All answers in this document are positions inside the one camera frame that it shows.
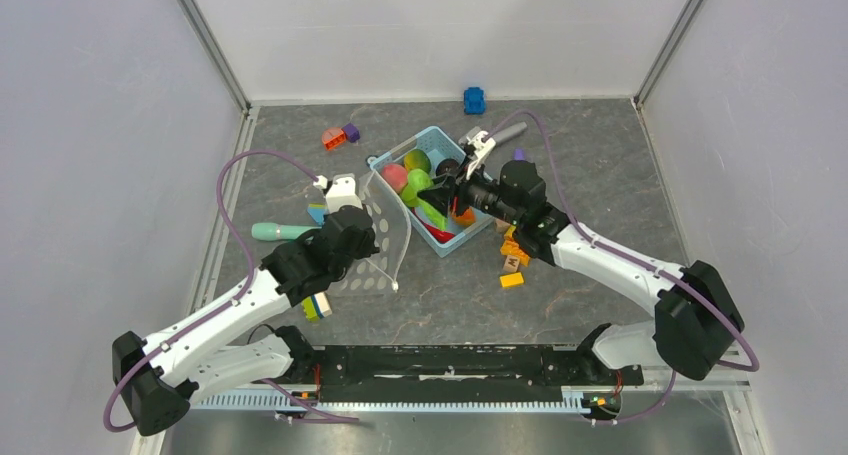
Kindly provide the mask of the green toy cucumber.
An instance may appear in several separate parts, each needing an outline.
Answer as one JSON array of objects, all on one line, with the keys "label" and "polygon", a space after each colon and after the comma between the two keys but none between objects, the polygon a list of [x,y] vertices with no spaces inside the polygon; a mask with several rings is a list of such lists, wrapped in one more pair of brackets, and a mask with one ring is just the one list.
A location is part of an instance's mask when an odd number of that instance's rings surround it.
[{"label": "green toy cucumber", "polygon": [[440,231],[448,230],[448,218],[445,214],[434,208],[426,201],[420,200],[418,208],[423,211],[428,219],[428,224]]}]

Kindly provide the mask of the green toy pea pod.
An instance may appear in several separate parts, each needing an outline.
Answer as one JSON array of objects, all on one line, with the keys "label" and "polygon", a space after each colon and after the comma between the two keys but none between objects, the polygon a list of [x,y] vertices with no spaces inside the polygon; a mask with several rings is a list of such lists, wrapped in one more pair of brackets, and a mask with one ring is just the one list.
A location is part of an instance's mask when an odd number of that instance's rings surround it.
[{"label": "green toy pea pod", "polygon": [[407,183],[400,192],[400,198],[409,208],[415,208],[420,204],[418,193],[433,186],[433,180],[429,174],[422,169],[412,169],[407,173]]}]

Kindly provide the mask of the dark toy mangosteen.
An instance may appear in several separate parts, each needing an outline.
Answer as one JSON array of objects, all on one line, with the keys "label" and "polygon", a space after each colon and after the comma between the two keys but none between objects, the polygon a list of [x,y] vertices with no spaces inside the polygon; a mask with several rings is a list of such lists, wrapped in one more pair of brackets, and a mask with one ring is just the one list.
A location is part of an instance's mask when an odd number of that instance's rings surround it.
[{"label": "dark toy mangosteen", "polygon": [[459,164],[460,162],[455,159],[446,158],[436,166],[435,175],[437,177],[440,177],[445,174],[451,173],[459,167]]}]

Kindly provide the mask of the orange red toy fruit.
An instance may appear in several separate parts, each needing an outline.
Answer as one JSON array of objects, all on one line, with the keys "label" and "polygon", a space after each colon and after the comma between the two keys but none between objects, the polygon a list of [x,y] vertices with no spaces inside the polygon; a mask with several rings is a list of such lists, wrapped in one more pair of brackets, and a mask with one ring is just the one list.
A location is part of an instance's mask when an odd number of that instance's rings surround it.
[{"label": "orange red toy fruit", "polygon": [[470,227],[476,222],[476,216],[472,208],[467,208],[463,212],[454,211],[451,214],[451,219],[462,228]]}]

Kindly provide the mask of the red toy chili pepper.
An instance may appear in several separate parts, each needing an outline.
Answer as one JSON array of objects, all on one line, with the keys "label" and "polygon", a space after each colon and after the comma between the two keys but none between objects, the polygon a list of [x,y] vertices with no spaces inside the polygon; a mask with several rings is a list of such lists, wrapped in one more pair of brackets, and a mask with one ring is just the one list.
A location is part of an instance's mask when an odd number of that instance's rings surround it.
[{"label": "red toy chili pepper", "polygon": [[433,237],[433,239],[439,244],[446,244],[455,237],[455,234],[451,232],[440,230],[428,224],[425,224],[425,228],[428,233]]}]

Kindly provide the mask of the clear polka dot zip bag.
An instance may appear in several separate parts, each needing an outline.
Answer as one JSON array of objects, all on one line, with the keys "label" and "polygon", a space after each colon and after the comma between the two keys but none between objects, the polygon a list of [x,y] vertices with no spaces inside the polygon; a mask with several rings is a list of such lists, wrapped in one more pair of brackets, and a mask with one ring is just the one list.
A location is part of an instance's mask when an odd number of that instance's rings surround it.
[{"label": "clear polka dot zip bag", "polygon": [[376,171],[355,178],[362,209],[373,220],[379,252],[353,263],[343,280],[330,285],[329,294],[354,297],[395,292],[411,235],[409,212]]}]

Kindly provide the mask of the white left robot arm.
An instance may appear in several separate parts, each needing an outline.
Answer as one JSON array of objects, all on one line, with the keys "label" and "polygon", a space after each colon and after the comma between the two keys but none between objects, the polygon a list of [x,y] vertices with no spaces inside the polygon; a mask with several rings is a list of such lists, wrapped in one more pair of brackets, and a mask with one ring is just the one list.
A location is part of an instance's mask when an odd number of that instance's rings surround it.
[{"label": "white left robot arm", "polygon": [[201,310],[146,337],[132,331],[118,336],[111,347],[115,389],[104,409],[105,428],[155,435],[208,395],[282,375],[306,380],[314,369],[309,350],[277,334],[240,347],[232,340],[326,291],[377,251],[369,213],[343,206],[321,227],[250,264],[245,279]]}]

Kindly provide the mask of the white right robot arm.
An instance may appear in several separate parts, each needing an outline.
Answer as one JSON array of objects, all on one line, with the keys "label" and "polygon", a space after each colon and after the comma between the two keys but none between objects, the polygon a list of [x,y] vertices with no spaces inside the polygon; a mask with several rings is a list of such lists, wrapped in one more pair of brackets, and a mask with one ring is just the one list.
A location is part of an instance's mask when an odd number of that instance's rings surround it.
[{"label": "white right robot arm", "polygon": [[651,258],[591,231],[548,201],[533,163],[508,162],[497,179],[445,173],[418,197],[444,214],[473,208],[510,223],[530,258],[589,277],[651,315],[591,332],[577,357],[585,380],[602,383],[617,369],[660,365],[701,381],[729,364],[723,357],[744,321],[718,271],[703,261],[681,266]]}]

